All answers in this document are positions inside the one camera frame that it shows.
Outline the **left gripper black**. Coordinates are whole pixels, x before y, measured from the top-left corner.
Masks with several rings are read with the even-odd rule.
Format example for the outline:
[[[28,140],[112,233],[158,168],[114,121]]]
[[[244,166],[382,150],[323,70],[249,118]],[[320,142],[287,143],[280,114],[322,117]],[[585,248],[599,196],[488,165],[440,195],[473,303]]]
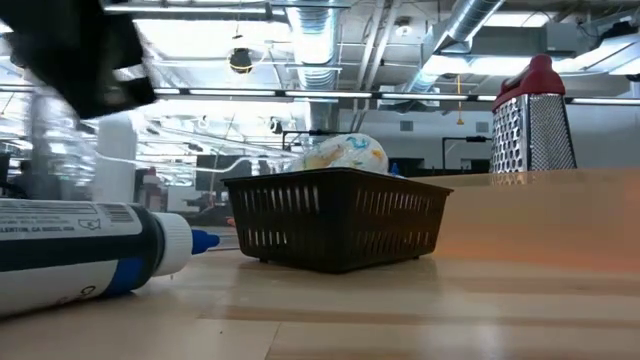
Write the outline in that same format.
[[[101,0],[0,0],[12,53],[82,119],[156,101],[147,68],[119,80],[118,69],[142,66],[144,50],[133,18],[105,11]]]

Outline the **clear plastic storage bin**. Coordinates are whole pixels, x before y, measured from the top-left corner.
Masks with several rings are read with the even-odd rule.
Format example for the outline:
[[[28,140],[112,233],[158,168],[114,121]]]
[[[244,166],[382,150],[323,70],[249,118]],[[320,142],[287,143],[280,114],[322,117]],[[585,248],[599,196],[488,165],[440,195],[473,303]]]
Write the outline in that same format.
[[[36,199],[134,201],[137,131],[129,112],[98,119],[97,142],[83,138],[80,119],[50,91],[31,96],[28,136]]]

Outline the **blue ink bottle white collar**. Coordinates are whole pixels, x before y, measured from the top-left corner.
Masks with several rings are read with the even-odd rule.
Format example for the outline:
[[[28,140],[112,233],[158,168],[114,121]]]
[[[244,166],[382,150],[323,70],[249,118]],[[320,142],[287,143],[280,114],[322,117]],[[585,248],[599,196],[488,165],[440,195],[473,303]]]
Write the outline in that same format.
[[[0,317],[129,293],[218,243],[138,204],[2,198]]]

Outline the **sprinkled frosted donut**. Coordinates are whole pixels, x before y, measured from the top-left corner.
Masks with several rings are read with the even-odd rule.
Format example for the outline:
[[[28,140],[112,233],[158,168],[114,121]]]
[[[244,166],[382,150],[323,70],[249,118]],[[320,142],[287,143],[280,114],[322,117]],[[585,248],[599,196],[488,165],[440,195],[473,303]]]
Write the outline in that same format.
[[[388,166],[389,158],[376,139],[362,133],[351,133],[314,145],[286,170],[296,172],[340,167],[386,174]]]

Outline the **black hanging ceiling lamp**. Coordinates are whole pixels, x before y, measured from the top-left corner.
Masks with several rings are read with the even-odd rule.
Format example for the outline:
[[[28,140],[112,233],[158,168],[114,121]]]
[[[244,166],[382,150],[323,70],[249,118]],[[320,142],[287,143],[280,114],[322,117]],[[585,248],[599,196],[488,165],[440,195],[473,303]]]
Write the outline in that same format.
[[[253,68],[253,62],[248,48],[234,48],[228,59],[229,67],[238,74],[248,74]]]

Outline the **black slotted plastic basket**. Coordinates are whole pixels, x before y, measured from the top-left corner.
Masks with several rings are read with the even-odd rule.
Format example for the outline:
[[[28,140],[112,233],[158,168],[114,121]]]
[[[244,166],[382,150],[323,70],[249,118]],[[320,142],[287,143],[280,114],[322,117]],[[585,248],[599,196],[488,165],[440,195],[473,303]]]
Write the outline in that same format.
[[[352,168],[225,185],[244,255],[335,274],[433,253],[452,192]]]

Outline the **silver upright ventilation duct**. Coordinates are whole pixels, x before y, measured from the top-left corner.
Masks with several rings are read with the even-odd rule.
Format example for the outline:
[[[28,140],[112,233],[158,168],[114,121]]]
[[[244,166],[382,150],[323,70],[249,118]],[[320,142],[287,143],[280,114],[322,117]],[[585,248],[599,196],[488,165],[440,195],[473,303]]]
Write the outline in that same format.
[[[299,88],[327,92],[336,89],[339,71],[336,65],[339,11],[328,7],[289,7],[286,9],[292,31],[292,44]],[[307,101],[307,130],[339,130],[337,99],[315,98]]]

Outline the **black rig frame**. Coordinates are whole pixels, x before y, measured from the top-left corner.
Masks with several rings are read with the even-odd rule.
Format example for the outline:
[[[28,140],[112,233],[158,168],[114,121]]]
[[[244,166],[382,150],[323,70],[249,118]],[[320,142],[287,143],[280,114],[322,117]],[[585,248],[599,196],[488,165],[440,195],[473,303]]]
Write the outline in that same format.
[[[450,94],[450,93],[389,93],[371,91],[322,91],[322,90],[282,90],[282,89],[232,89],[232,88],[156,88],[159,96],[191,97],[250,97],[250,98],[291,98],[291,99],[356,99],[393,101],[440,101],[493,103],[495,95]]]

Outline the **silver slanted ventilation duct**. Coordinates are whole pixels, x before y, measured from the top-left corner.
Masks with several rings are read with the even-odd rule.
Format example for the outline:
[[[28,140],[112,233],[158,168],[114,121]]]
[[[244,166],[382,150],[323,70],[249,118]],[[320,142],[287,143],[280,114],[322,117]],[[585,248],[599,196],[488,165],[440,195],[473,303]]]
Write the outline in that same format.
[[[422,65],[403,91],[427,93],[437,79],[450,70],[438,69],[446,57],[442,52],[468,54],[474,36],[486,24],[505,0],[457,0],[450,16],[429,27],[421,45]]]

